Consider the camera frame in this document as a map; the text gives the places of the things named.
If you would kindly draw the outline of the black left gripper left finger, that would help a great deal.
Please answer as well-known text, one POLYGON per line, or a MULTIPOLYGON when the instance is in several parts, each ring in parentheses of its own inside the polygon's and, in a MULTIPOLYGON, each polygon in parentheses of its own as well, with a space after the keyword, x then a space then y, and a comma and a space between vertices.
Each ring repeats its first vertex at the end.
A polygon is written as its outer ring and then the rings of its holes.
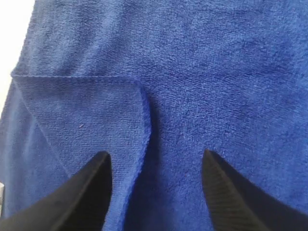
POLYGON ((100 231, 112 195, 111 157, 98 152, 61 187, 0 222, 2 231, 100 231))

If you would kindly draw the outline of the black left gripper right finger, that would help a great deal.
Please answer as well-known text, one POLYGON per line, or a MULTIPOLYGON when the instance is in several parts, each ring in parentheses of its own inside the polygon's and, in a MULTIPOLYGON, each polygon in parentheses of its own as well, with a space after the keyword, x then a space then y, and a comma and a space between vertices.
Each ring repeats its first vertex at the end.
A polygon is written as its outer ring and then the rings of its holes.
POLYGON ((219 154, 205 150, 202 187, 216 231, 306 231, 308 216, 268 195, 219 154))

